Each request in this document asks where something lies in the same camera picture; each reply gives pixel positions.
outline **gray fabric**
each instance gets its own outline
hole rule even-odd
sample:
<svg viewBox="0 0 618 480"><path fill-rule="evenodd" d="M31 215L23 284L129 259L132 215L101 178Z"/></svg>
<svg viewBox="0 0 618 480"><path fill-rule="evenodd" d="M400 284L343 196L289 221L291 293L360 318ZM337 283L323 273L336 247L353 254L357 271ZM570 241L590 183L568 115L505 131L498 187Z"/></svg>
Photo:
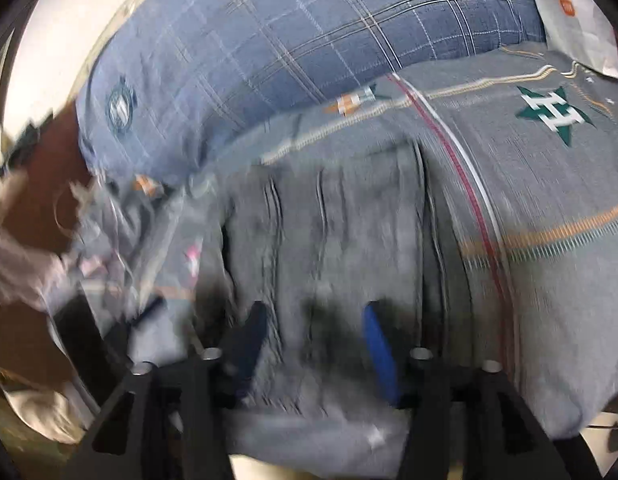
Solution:
<svg viewBox="0 0 618 480"><path fill-rule="evenodd" d="M529 40L534 0L147 0L78 96L80 148L93 173L181 184L273 114Z"/></svg>
<svg viewBox="0 0 618 480"><path fill-rule="evenodd" d="M378 79L368 90L374 100L346 116L316 107L266 121L165 198L143 231L147 235L137 256L127 262L131 272L122 287L128 314L141 309L152 291L167 297L167 310L135 333L133 359L168 362L183 355L179 327L191 315L198 279L191 274L189 255L192 246L199 248L200 279L209 269L226 267L235 313L243 316L250 301L258 299L242 296L242 290L262 294L276 311L279 329L274 332L279 340L267 346L257 388L244 409L228 419L230 449L322 476L390 478L406 436L406 415L382 406L366 368L353 366L361 335L355 316L348 317L354 311L340 307L377 299L370 297L383 292L373 288L376 278L392 274L387 283L392 284L389 299L395 294L400 307L395 312L408 314L405 326L417 319L424 328L430 313L422 311L422 298L436 295L422 282L401 281L402 272L414 272L417 280L445 280L446 296L455 298L447 302L448 346L435 342L445 348L445 357L475 365L500 360L548 434L574 434L618 391L618 82L599 78L541 44L526 43L515 51L503 48L470 59L419 64ZM556 113L573 119L570 136L550 128L550 120L557 118L550 108L538 109L549 123L529 112L524 97L529 92L554 103L564 95L566 104L556 104ZM397 147L396 154L414 146L417 171L406 187L405 179L387 187L391 180L370 163L376 156L390 156L391 146ZM332 290L319 289L325 295L320 304L329 305L327 320L345 319L340 326L350 329L351 337L317 331L318 337L304 346L312 324L297 315L298 305L317 297L320 283L311 274L311 262L322 245L309 238L321 233L315 227L319 223L313 223L319 220L314 200L319 168L327 175L334 174L330 168L356 168L358 177L345 179L352 190L379 186L372 202L358 202L371 208L365 217L350 215L347 222L371 226L376 235L384 235L383 221L367 218L397 215L412 197L419 253L403 259L394 247L387 256L383 250L391 244L370 243L370 256L365 241L359 249L364 257L356 259L363 273L359 282L325 258L323 272L339 279ZM332 191L329 214L338 235L342 191L337 186ZM405 202L397 200L403 192L408 192ZM233 199L224 200L227 196ZM429 196L435 199L434 214ZM415 217L407 215L405 225ZM432 224L423 224L426 218ZM110 235L111 226L100 227L103 236ZM287 227L292 238L274 236ZM427 256L423 238L433 240L434 231L442 251L457 240L463 270L443 256L438 261L444 272L433 277L429 269L423 272L425 258L436 254L430 245ZM89 232L94 233L86 229L83 238L89 239ZM387 240L395 240L398 232L392 224ZM220 250L226 241L227 259ZM259 265L258 254L271 256L272 248L278 257ZM334 245L334 253L328 244L324 248L325 256L338 255L342 245ZM381 262L388 262L387 269ZM458 302L467 283L470 307ZM92 308L106 310L102 285L102 279L82 284ZM370 296L365 296L367 286ZM336 303L329 301L332 297ZM356 351L341 354L340 345ZM299 366L293 359L298 355L311 357L311 366ZM332 355L337 356L333 363L325 358ZM326 374L316 362L327 362L338 372ZM306 379L299 382L300 372Z"/></svg>

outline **metal bolt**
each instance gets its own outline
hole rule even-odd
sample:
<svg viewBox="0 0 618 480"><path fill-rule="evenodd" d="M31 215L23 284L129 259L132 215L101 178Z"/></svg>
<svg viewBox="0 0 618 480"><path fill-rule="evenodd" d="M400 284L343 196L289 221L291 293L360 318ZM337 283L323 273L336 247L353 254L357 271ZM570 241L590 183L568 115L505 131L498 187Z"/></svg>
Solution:
<svg viewBox="0 0 618 480"><path fill-rule="evenodd" d="M433 353L431 352L431 350L422 346L412 348L409 352L409 355L412 359L416 359L416 361L428 361L433 357Z"/></svg>
<svg viewBox="0 0 618 480"><path fill-rule="evenodd" d="M223 351L220 350L219 348L205 348L205 350L202 352L202 360L203 361L214 361L216 359L220 359L220 357L222 357L223 355Z"/></svg>
<svg viewBox="0 0 618 480"><path fill-rule="evenodd" d="M502 371L502 365L497 361L490 361L487 359L487 361L483 363L483 370L490 374L497 374Z"/></svg>
<svg viewBox="0 0 618 480"><path fill-rule="evenodd" d="M153 369L153 363L149 363L147 361L142 363L136 363L133 368L131 368L131 373L133 375L147 375Z"/></svg>

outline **orange logo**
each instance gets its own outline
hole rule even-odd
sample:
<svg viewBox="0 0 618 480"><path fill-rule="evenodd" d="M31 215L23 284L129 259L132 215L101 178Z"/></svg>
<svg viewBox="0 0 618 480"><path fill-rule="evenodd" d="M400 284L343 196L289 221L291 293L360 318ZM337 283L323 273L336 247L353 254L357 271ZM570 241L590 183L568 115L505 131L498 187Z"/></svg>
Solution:
<svg viewBox="0 0 618 480"><path fill-rule="evenodd" d="M560 0L560 6L563 7L564 13L567 16L576 15L576 9L574 9L574 4L571 0Z"/></svg>

